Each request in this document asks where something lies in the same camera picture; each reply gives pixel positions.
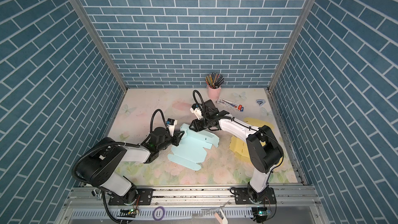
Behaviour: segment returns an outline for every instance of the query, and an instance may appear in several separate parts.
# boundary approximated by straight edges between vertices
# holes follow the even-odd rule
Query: vented metal panel
[[[113,216],[120,212],[121,208],[110,209]],[[144,208],[135,218],[120,218],[128,220],[148,220],[152,219],[152,213],[155,208]],[[163,220],[190,219],[192,214],[201,214],[202,208],[165,208],[166,214]],[[226,207],[223,209],[228,218],[251,218],[253,217],[251,207]],[[103,219],[109,218],[105,209],[83,208],[74,209],[71,219]],[[203,218],[214,218],[211,213],[205,214]]]

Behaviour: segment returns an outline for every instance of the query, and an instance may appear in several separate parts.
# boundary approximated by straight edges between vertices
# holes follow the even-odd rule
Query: floral table surface
[[[147,137],[152,113],[160,108],[164,117],[178,120],[177,127],[183,123],[190,124],[195,115],[189,109],[194,103],[193,89],[129,89],[123,99],[121,108],[109,132],[115,141],[132,144],[141,143]],[[208,100],[206,89],[198,89],[203,100]],[[271,174],[270,183],[296,183],[296,175],[287,156],[281,134],[272,115],[266,93],[263,89],[222,89],[221,98],[241,104],[243,112],[216,104],[221,110],[230,112],[234,117],[243,120],[245,117],[257,118],[271,123],[272,131],[285,151],[281,166]],[[265,99],[266,103],[259,106],[257,99]],[[162,127],[160,114],[156,115],[154,128]],[[169,146],[160,152],[152,163],[121,162],[116,169],[120,175],[127,177],[135,185],[213,185],[247,183],[253,175],[253,165],[243,162],[234,156],[229,149],[232,135],[225,131],[214,132],[220,142],[218,148],[212,146],[207,150],[202,168],[193,171],[168,160],[171,152]]]

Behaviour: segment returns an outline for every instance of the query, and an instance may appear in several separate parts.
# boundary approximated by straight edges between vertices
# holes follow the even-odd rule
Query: wire
[[[195,96],[195,93],[199,96],[199,99],[200,99],[202,105],[200,105],[198,103],[198,101],[196,99],[196,96]],[[202,95],[199,93],[199,91],[194,90],[192,92],[192,96],[193,96],[193,100],[195,101],[196,105],[199,107],[200,111],[202,112],[203,122],[204,122],[204,124],[206,126],[206,105],[205,105],[205,102],[203,101]]]
[[[139,201],[140,201],[140,197],[141,197],[141,195],[139,195],[138,198],[137,198],[137,205],[135,206],[135,209],[138,209],[138,203],[139,203]]]
[[[269,218],[269,219],[267,219],[267,220],[271,220],[271,219],[275,216],[275,214],[276,214],[276,203],[277,203],[277,201],[275,201],[275,211],[274,211],[274,214],[271,216],[271,218]]]
[[[232,190],[235,190],[236,189],[236,187],[230,187],[229,188],[229,192],[231,193],[231,194],[233,194],[234,196],[235,195],[239,195],[238,193],[232,193]]]
[[[148,137],[145,138],[145,140],[141,143],[141,145],[145,144],[149,138],[150,138],[150,134],[148,135]]]
[[[198,101],[197,101],[197,99],[196,99],[196,96],[195,96],[195,93],[198,94],[199,99],[201,100],[201,102],[202,102],[202,104],[203,104],[203,107],[205,107],[205,106],[204,106],[204,105],[205,105],[205,102],[203,101],[202,95],[199,93],[199,91],[194,90],[194,91],[192,92],[193,100],[195,101],[196,105],[199,107],[200,111],[203,113],[204,109],[202,109],[202,106],[198,103]]]
[[[214,118],[214,119],[210,120],[210,121],[207,122],[207,123],[210,124],[210,123],[213,123],[213,122],[218,121],[218,120],[223,119],[223,118],[225,118],[225,119],[232,119],[231,117],[223,116],[223,117]]]
[[[268,201],[268,205],[269,205],[269,210],[271,211],[271,202],[269,201],[268,197],[264,198],[264,207],[266,207],[266,199]]]
[[[135,148],[139,148],[141,147],[141,145],[139,144],[129,144],[129,143],[124,143],[124,142],[109,142],[106,144],[102,144],[99,145],[97,147],[92,147],[90,150],[88,150],[85,154],[83,154],[83,156],[81,156],[80,158],[77,159],[77,161],[75,162],[75,164],[72,167],[72,177],[75,178],[77,181],[83,182],[83,183],[89,183],[86,179],[80,177],[77,175],[76,173],[76,169],[79,166],[79,164],[88,156],[90,156],[91,154],[102,150],[103,148],[109,147],[109,146],[128,146],[128,147],[135,147]]]
[[[153,112],[153,114],[152,114],[152,118],[150,119],[150,132],[152,132],[153,119],[155,118],[155,115],[156,115],[157,112],[160,112],[160,114],[162,115],[162,120],[163,120],[164,126],[166,127],[166,131],[167,131],[168,134],[170,134],[169,128],[167,128],[166,120],[164,119],[163,112],[162,112],[162,110],[160,110],[160,109],[156,109],[156,110]]]
[[[237,124],[240,124],[240,125],[243,126],[243,127],[248,128],[249,130],[255,130],[256,132],[260,131],[260,133],[263,134],[264,136],[267,136],[267,137],[271,138],[273,141],[277,142],[275,139],[273,139],[272,137],[266,135],[266,134],[265,134],[264,132],[262,132],[261,130],[256,130],[256,129],[252,128],[251,126],[245,126],[245,125],[243,125],[242,123],[236,122],[236,121],[233,120],[233,119],[232,119],[232,121],[235,122],[235,123],[237,123]]]
[[[127,224],[127,223],[132,222],[132,220],[130,220],[130,221],[128,221],[128,220],[118,220],[117,218],[113,217],[113,215],[109,211],[108,204],[106,203],[105,191],[101,190],[101,195],[102,195],[103,206],[105,207],[105,212],[109,216],[109,219],[111,219],[112,221],[114,221],[116,223],[119,223],[119,224]]]
[[[277,166],[275,166],[272,170],[275,170],[275,168],[281,166],[281,164],[283,163],[283,157],[282,157],[282,161],[281,161]]]

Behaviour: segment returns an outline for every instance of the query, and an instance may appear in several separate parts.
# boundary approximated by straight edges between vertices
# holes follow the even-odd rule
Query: blue brick wall
[[[305,0],[81,0],[129,87],[266,87]]]
[[[0,223],[51,223],[122,91],[67,0],[0,0],[0,60]]]
[[[275,97],[332,223],[398,223],[398,0],[316,0]]]

